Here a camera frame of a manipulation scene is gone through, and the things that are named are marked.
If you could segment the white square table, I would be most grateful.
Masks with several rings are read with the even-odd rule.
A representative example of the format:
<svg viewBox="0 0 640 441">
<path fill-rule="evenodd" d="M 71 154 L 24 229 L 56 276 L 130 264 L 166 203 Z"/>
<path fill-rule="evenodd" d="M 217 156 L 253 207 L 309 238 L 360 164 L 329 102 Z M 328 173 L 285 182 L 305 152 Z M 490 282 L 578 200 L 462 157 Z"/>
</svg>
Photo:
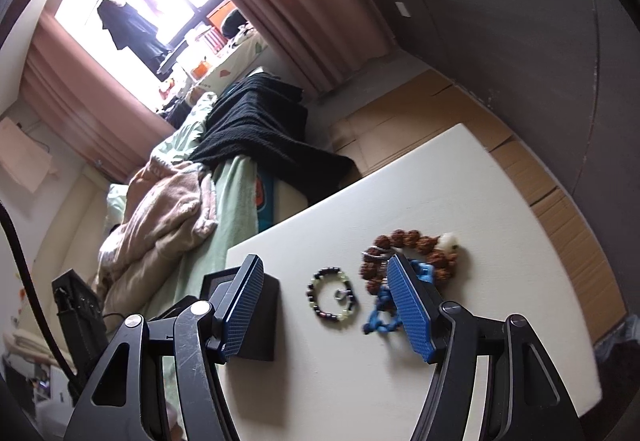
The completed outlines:
<svg viewBox="0 0 640 441">
<path fill-rule="evenodd" d="M 376 235 L 452 232 L 465 248 L 447 300 L 392 265 L 404 327 L 333 327 L 305 289 L 337 265 L 356 277 Z M 244 440 L 578 440 L 601 388 L 582 310 L 541 225 L 471 132 L 454 126 L 378 172 L 229 250 L 281 286 L 278 356 L 230 363 L 224 390 Z"/>
</svg>

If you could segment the pink beige blanket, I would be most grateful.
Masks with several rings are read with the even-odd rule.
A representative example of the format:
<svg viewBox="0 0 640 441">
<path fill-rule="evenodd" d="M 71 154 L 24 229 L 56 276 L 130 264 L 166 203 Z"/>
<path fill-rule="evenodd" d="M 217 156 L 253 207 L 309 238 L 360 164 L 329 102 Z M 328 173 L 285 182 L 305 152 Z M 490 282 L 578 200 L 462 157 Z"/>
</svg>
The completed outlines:
<svg viewBox="0 0 640 441">
<path fill-rule="evenodd" d="M 128 184 L 122 222 L 99 249 L 93 287 L 107 313 L 142 308 L 218 225 L 212 173 L 153 157 Z"/>
</svg>

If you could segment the green bed sheet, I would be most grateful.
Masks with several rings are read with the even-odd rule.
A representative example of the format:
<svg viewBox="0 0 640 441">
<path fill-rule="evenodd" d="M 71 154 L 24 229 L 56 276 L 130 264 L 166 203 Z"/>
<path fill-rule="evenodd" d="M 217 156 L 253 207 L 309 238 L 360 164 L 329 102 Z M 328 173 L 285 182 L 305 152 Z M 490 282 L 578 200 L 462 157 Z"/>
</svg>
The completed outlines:
<svg viewBox="0 0 640 441">
<path fill-rule="evenodd" d="M 202 94 L 179 129 L 152 149 L 152 156 L 173 163 L 185 160 L 204 135 L 206 117 L 216 105 L 216 94 Z M 255 162 L 246 156 L 234 157 L 214 169 L 210 181 L 215 188 L 217 229 L 201 245 L 182 255 L 168 276 L 160 280 L 163 284 L 154 283 L 150 288 L 145 284 L 149 275 L 142 275 L 141 284 L 134 278 L 131 288 L 127 280 L 124 287 L 120 284 L 122 289 L 116 284 L 104 303 L 104 314 L 111 316 L 106 317 L 107 328 L 117 327 L 120 315 L 154 317 L 183 297 L 200 294 L 204 276 L 224 269 L 228 249 L 257 234 L 256 175 Z M 113 229 L 115 224 L 124 223 L 126 201 L 125 184 L 112 183 L 106 195 L 105 227 Z"/>
</svg>

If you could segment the black knitted throw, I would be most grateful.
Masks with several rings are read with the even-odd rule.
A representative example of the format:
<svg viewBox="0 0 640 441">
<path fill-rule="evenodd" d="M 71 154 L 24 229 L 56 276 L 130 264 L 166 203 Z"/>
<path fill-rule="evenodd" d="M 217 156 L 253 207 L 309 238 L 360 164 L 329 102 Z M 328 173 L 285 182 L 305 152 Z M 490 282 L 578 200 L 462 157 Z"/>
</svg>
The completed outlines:
<svg viewBox="0 0 640 441">
<path fill-rule="evenodd" d="M 239 80 L 212 105 L 189 160 L 214 168 L 247 156 L 305 195 L 310 205 L 328 198 L 356 172 L 356 164 L 307 143 L 308 111 L 302 101 L 302 88 L 268 73 Z"/>
</svg>

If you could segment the left pink curtain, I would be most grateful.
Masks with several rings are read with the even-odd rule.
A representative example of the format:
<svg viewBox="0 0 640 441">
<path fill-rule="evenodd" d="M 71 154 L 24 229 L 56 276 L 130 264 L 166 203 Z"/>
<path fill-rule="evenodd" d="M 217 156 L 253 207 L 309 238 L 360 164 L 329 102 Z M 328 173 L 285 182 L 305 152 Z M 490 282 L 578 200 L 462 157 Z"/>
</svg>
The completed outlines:
<svg viewBox="0 0 640 441">
<path fill-rule="evenodd" d="M 128 181 L 174 132 L 47 12 L 32 34 L 20 92 L 58 138 L 113 181 Z"/>
</svg>

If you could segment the orange cup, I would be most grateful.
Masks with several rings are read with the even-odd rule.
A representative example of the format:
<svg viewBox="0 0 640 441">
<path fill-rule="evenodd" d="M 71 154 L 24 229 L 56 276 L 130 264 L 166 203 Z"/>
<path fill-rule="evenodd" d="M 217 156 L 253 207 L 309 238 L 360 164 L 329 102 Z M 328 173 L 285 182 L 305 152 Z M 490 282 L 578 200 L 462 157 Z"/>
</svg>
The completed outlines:
<svg viewBox="0 0 640 441">
<path fill-rule="evenodd" d="M 200 63 L 198 63 L 198 65 L 195 66 L 195 68 L 193 68 L 192 76 L 196 79 L 201 79 L 208 73 L 209 68 L 210 68 L 209 63 L 206 60 L 203 60 Z"/>
</svg>

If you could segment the floral windowsill cushion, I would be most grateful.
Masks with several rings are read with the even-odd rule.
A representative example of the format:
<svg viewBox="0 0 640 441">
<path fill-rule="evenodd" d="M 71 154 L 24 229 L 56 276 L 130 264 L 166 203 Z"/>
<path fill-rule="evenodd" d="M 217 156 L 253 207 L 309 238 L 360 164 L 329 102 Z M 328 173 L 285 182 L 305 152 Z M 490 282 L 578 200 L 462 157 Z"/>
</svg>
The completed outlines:
<svg viewBox="0 0 640 441">
<path fill-rule="evenodd" d="M 243 28 L 217 53 L 213 65 L 202 79 L 195 82 L 195 86 L 222 94 L 267 49 L 268 42 L 254 27 Z"/>
</svg>

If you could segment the black item on windowsill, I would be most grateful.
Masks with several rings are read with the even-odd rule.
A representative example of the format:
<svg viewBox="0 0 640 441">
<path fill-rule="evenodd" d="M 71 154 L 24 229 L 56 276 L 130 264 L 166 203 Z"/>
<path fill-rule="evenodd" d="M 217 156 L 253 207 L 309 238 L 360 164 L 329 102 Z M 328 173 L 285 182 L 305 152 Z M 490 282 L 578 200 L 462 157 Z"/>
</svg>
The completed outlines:
<svg viewBox="0 0 640 441">
<path fill-rule="evenodd" d="M 232 39 L 242 26 L 247 24 L 247 19 L 242 15 L 239 9 L 231 10 L 224 20 L 221 22 L 220 31 L 222 36 L 227 39 Z"/>
</svg>

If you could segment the hanging dark clothes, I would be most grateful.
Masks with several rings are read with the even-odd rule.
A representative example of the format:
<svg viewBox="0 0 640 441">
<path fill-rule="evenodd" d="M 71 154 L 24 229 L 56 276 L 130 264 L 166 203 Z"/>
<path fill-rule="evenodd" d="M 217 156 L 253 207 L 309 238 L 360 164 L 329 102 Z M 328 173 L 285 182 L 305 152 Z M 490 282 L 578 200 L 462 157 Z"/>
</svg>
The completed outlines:
<svg viewBox="0 0 640 441">
<path fill-rule="evenodd" d="M 129 48 L 152 73 L 156 73 L 169 53 L 157 39 L 157 27 L 128 4 L 102 0 L 96 11 L 116 49 Z"/>
</svg>

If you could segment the dark wardrobe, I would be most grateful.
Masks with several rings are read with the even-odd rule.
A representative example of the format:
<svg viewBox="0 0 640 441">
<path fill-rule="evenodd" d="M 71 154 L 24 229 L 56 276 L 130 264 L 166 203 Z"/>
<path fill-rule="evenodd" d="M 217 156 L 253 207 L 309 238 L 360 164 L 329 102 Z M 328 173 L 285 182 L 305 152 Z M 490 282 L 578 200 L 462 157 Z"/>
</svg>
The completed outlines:
<svg viewBox="0 0 640 441">
<path fill-rule="evenodd" d="M 639 33 L 618 0 L 375 1 L 406 50 L 515 130 L 603 242 L 637 239 Z"/>
</svg>

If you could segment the white wall socket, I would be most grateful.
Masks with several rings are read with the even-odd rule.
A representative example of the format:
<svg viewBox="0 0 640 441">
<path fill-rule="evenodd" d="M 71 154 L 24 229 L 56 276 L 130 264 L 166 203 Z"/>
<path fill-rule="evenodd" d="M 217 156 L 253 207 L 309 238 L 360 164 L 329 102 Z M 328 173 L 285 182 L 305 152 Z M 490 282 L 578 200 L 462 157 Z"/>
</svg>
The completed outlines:
<svg viewBox="0 0 640 441">
<path fill-rule="evenodd" d="M 409 12 L 408 8 L 406 7 L 406 5 L 402 2 L 402 1 L 396 1 L 395 2 L 395 6 L 398 10 L 398 12 L 400 13 L 401 16 L 403 16 L 404 18 L 410 19 L 411 18 L 411 13 Z"/>
</svg>

